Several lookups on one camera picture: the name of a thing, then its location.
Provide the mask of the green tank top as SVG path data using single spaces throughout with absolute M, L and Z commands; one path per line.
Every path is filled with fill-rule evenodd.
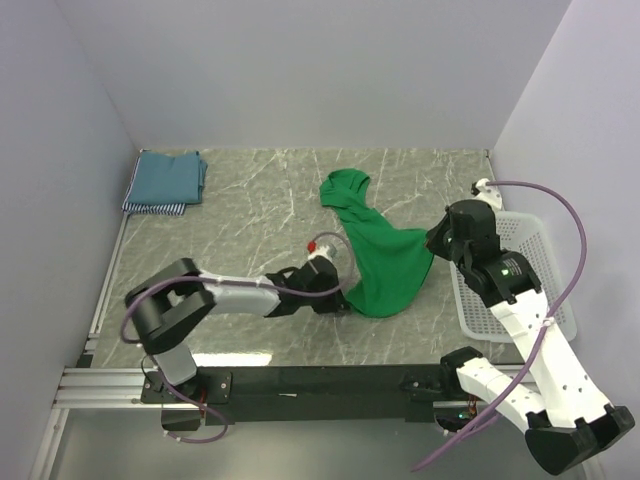
M 335 170 L 321 184 L 319 198 L 339 219 L 360 273 L 345 294 L 347 303 L 364 317 L 382 319 L 411 305 L 434 255 L 426 247 L 426 230 L 397 228 L 367 204 L 369 184 L 369 175 L 361 170 Z

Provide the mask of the blue white striped tank top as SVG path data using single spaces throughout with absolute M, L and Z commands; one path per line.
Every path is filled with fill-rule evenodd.
M 185 213 L 187 205 L 184 203 L 172 203 L 161 205 L 144 205 L 132 203 L 129 201 L 130 194 L 133 192 L 135 178 L 138 170 L 140 158 L 136 159 L 133 172 L 130 177 L 129 184 L 126 189 L 125 197 L 121 205 L 122 211 L 127 215 L 134 214 L 150 214 L 150 215 L 167 215 L 182 216 Z

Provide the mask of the teal blue tank top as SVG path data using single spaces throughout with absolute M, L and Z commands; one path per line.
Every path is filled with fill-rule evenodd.
M 143 151 L 127 201 L 145 206 L 199 204 L 207 168 L 197 151 L 179 156 Z

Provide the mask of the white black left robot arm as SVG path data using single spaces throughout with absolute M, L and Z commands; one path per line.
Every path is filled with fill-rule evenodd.
M 205 383 L 184 340 L 210 313 L 290 316 L 303 307 L 316 314 L 349 309 L 337 269 L 325 256 L 261 277 L 214 276 L 181 258 L 125 296 L 137 337 L 164 374 L 164 389 L 176 401 L 202 394 Z

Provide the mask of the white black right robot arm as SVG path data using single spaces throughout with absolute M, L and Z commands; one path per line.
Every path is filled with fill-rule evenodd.
M 427 234 L 426 246 L 452 263 L 465 284 L 505 328 L 524 359 L 536 388 L 508 377 L 471 347 L 441 359 L 444 395 L 466 394 L 487 402 L 515 425 L 538 465 L 559 475 L 607 450 L 629 433 L 635 419 L 614 405 L 585 371 L 548 311 L 541 281 L 519 252 L 502 247 L 496 215 L 480 200 L 448 206 Z

